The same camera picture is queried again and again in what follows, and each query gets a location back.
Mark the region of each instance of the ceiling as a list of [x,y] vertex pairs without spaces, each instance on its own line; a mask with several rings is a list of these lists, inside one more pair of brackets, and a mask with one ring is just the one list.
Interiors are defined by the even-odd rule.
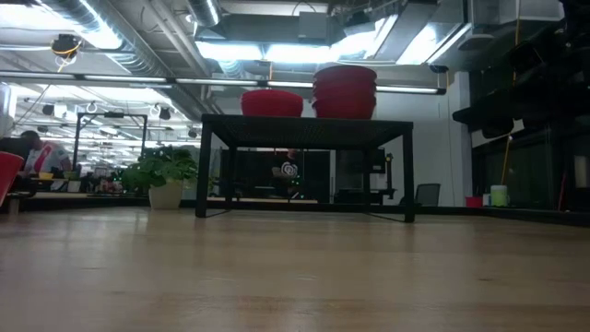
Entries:
[[[162,26],[157,21],[156,17],[146,8],[147,0],[110,0],[110,4],[114,7],[117,13],[120,14],[123,22],[127,22],[132,28],[135,38],[133,43],[145,43],[147,47],[153,50],[155,58],[160,61],[161,65],[170,69],[171,74],[177,77],[201,77],[199,73],[202,67],[205,66],[207,72],[211,72],[214,77],[224,77],[227,75],[218,61],[215,59],[202,59],[202,55],[194,44],[194,24],[188,19],[189,10],[185,0],[163,0],[162,3],[168,8],[173,15],[175,22],[182,30],[185,41],[190,41],[196,57],[201,57],[202,63],[197,61],[194,56],[186,56],[186,49],[183,48],[183,39],[173,29],[172,24],[166,23],[164,28],[171,30],[172,35],[176,36],[171,39],[171,35],[165,33]],[[494,0],[495,4],[506,3],[510,1]],[[478,8],[477,4],[490,7],[491,0],[475,1],[474,8]],[[209,38],[217,36],[220,28],[224,26],[224,20],[229,20],[230,17],[246,17],[254,19],[262,19],[264,16],[281,17],[281,19],[291,19],[289,17],[297,17],[300,13],[330,13],[332,18],[337,22],[346,21],[348,15],[353,11],[371,8],[370,11],[372,19],[377,20],[379,16],[387,18],[388,15],[399,14],[398,19],[402,19],[404,10],[407,7],[399,7],[405,4],[405,1],[368,1],[368,0],[316,0],[310,3],[282,0],[282,1],[263,1],[263,0],[221,0],[220,4],[223,8],[223,19],[218,27],[212,30],[198,30],[197,40],[199,38]],[[463,0],[441,0],[440,3],[431,7],[428,15],[422,15],[423,23],[418,26],[411,26],[412,21],[407,18],[410,25],[404,27],[407,33],[413,38],[408,39],[408,46],[402,50],[395,50],[395,52],[402,54],[401,57],[393,59],[390,57],[392,52],[384,52],[382,50],[380,61],[371,58],[363,58],[362,53],[348,56],[348,61],[354,61],[354,65],[365,65],[378,72],[378,83],[383,85],[399,84],[418,87],[432,87],[439,84],[439,78],[434,75],[427,66],[419,65],[426,61],[423,59],[425,53],[434,52],[441,47],[445,42],[448,42],[449,36],[456,32],[456,29],[464,23],[464,1]],[[510,35],[513,33],[511,22],[500,24],[491,24],[490,21],[482,22],[475,25],[476,28],[482,28],[489,33],[496,33],[503,36],[509,41]],[[269,27],[271,30],[280,29],[280,24],[276,27]],[[392,31],[401,27],[394,25]],[[530,33],[539,28],[530,29]],[[60,68],[63,60],[57,58],[50,50],[50,43],[56,39],[59,34],[73,34],[79,35],[76,32],[76,27],[72,26],[71,22],[56,19],[56,17],[47,11],[40,10],[38,7],[25,6],[7,6],[0,5],[0,70],[21,70],[21,71],[48,71],[55,72]],[[372,39],[378,37],[377,29],[372,35]],[[478,68],[479,66],[489,65],[490,59],[486,61],[481,60],[482,54],[486,50],[477,50],[476,52],[461,52],[457,50],[456,45],[460,44],[466,38],[474,33],[471,30],[469,33],[460,36],[453,47],[442,54],[435,62],[437,65],[449,65],[452,69],[468,69]],[[502,43],[502,38],[497,38],[492,44],[492,49],[495,53],[501,54],[509,49],[510,43]],[[392,40],[390,44],[396,45],[398,40]],[[85,42],[79,54],[76,56],[76,61],[70,65],[65,65],[62,68],[64,73],[84,73],[84,74],[105,74],[105,75],[130,75],[129,71],[123,66],[113,61],[112,54],[102,50],[98,50],[89,42]],[[407,59],[411,65],[399,65],[399,58]],[[275,80],[284,81],[311,81],[313,74],[332,63],[325,64],[294,64],[294,63],[279,63],[273,64],[272,78]],[[269,67],[260,66],[258,62],[252,60],[240,61],[240,66],[243,68],[241,75],[250,78],[269,77]],[[147,139],[149,146],[156,146],[159,141],[170,142],[177,145],[190,144],[198,147],[199,140],[188,137],[188,129],[195,126],[194,121],[183,114],[185,109],[179,106],[178,101],[172,100],[168,91],[153,90],[153,89],[124,89],[113,87],[73,87],[73,86],[53,86],[50,87],[42,98],[44,103],[57,103],[59,105],[67,105],[66,109],[69,112],[66,117],[47,116],[41,112],[42,104],[36,105],[29,110],[32,103],[41,93],[47,88],[43,85],[14,85],[14,91],[18,94],[18,107],[16,112],[16,119],[18,126],[13,133],[17,135],[23,130],[36,130],[40,125],[47,126],[47,133],[45,136],[50,139],[68,138],[63,140],[67,147],[72,147],[69,138],[74,136],[72,125],[76,121],[75,112],[86,110],[88,107],[93,110],[93,106],[97,106],[97,113],[102,111],[112,111],[118,113],[129,114],[144,114],[148,120]],[[225,113],[237,113],[239,107],[239,98],[246,89],[243,88],[213,88],[211,94],[207,90],[189,90],[188,92],[195,100],[202,100],[204,97],[210,103],[217,105],[217,110]],[[298,90],[304,98],[311,99],[311,92],[309,90]],[[163,121],[158,118],[158,110],[160,107],[171,107],[171,119]],[[208,108],[207,112],[214,112],[215,108]],[[108,149],[108,151],[120,150],[120,156],[117,158],[104,158],[106,160],[118,160],[114,164],[125,165],[133,158],[136,158],[138,151],[136,148],[137,137],[141,137],[141,124],[132,120],[129,117],[123,119],[94,119],[95,122],[101,124],[89,124],[82,132],[81,137],[87,141],[83,148],[89,148],[89,157],[92,153],[102,153],[105,148],[98,148],[97,142],[104,142],[114,144],[118,148]],[[104,126],[118,126],[117,135],[105,135],[100,127]],[[106,162],[95,160],[94,163]]]

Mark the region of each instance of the office chair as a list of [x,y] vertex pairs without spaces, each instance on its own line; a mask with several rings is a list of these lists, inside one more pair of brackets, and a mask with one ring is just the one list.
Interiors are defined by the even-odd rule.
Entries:
[[[414,205],[417,207],[438,207],[441,184],[419,184],[416,188],[416,197]],[[406,204],[406,198],[402,197],[399,205]]]

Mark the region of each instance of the stacked red bowls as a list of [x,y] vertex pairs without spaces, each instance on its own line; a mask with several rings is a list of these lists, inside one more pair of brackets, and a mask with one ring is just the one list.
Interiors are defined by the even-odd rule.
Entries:
[[313,108],[319,118],[371,119],[377,74],[358,65],[336,65],[315,74]]
[[259,89],[242,94],[242,113],[246,116],[301,116],[303,98],[294,93]]

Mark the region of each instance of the white wall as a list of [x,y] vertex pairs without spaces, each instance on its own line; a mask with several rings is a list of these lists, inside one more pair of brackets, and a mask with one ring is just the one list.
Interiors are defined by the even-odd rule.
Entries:
[[[414,185],[441,184],[439,205],[462,207],[471,195],[471,143],[466,126],[452,119],[454,111],[468,106],[468,76],[457,74],[444,96],[379,94],[375,120],[414,123]],[[392,201],[404,196],[402,138],[383,146],[394,155]],[[385,175],[373,175],[372,187],[385,188]]]

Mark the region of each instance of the table leg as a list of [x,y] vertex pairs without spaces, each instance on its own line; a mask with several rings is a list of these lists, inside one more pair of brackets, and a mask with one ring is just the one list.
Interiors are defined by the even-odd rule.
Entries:
[[235,196],[235,186],[233,182],[236,178],[236,154],[238,152],[237,150],[238,149],[236,149],[235,147],[230,147],[230,159],[228,160],[228,179],[226,179],[228,185],[226,186],[225,192],[225,203],[228,206],[228,208],[231,208],[231,200]]
[[369,212],[371,206],[371,152],[362,151],[362,204]]
[[211,124],[204,123],[201,133],[201,152],[199,153],[199,171],[196,183],[196,209],[198,218],[207,217],[207,194],[209,190],[209,162],[211,160]]
[[404,197],[406,198],[405,222],[414,222],[414,145],[412,143],[412,131],[408,130],[403,135],[404,149]]

